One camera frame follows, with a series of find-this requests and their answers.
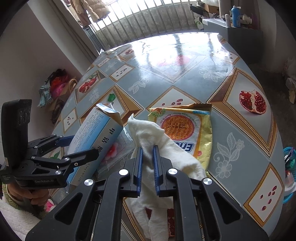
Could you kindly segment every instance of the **cardboard box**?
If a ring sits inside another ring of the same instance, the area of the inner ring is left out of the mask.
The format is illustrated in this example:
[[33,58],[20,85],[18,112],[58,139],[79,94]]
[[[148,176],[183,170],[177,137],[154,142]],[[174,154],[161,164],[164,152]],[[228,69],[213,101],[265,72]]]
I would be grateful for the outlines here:
[[216,6],[211,6],[211,5],[203,5],[203,8],[209,12],[209,13],[220,13],[219,12],[219,7],[216,7]]
[[67,154],[96,148],[99,157],[74,168],[74,172],[67,179],[67,191],[72,191],[81,182],[92,177],[122,130],[119,112],[103,104],[97,104],[91,110],[70,143]]

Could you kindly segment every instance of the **metal window bars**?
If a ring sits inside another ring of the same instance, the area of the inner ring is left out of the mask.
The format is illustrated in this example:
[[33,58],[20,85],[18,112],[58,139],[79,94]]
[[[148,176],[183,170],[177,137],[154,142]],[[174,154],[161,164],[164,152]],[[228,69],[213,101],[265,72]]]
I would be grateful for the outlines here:
[[92,27],[105,50],[176,30],[196,29],[190,0],[118,0],[109,16]]

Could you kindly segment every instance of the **metal screw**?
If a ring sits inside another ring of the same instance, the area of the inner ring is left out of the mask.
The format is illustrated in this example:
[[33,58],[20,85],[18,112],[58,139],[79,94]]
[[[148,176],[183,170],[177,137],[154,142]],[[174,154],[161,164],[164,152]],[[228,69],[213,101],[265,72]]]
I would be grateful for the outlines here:
[[209,178],[205,178],[204,180],[203,180],[203,183],[205,184],[205,185],[211,185],[212,184],[212,180],[211,179],[209,179]]
[[168,170],[168,172],[169,172],[169,174],[171,174],[171,175],[175,175],[175,174],[177,174],[177,169],[175,169],[175,168],[170,168],[169,170]]
[[128,174],[128,170],[127,169],[121,169],[119,170],[119,174],[122,175],[122,176],[125,176]]
[[93,183],[94,183],[94,181],[92,179],[86,179],[84,181],[85,186],[91,186],[91,185],[93,185]]

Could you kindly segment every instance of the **jacket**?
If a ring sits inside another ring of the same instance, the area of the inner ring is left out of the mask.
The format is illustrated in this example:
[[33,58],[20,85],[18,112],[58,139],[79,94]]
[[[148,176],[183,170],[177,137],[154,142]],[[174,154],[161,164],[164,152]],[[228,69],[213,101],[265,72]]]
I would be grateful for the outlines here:
[[75,6],[74,6],[74,3],[73,3],[73,0],[70,0],[71,2],[71,6],[74,10],[74,13],[76,13],[77,17],[79,18],[81,24],[86,27],[88,25],[91,24],[91,21],[89,20],[89,17],[87,16],[87,13],[86,13],[86,10],[84,9],[83,13],[78,13]]
[[73,0],[73,4],[79,14],[87,10],[95,23],[107,17],[110,13],[103,0]]

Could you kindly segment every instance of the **floor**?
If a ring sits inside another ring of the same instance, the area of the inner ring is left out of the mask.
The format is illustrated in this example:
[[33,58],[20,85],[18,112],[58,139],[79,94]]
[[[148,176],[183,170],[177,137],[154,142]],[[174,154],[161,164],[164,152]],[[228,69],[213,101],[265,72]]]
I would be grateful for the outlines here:
[[[289,101],[288,88],[281,74],[263,71],[256,65],[249,68],[262,85],[276,119],[283,147],[296,147],[296,104]],[[283,205],[282,213],[271,235],[271,240],[289,240],[294,237],[296,224],[296,195]]]

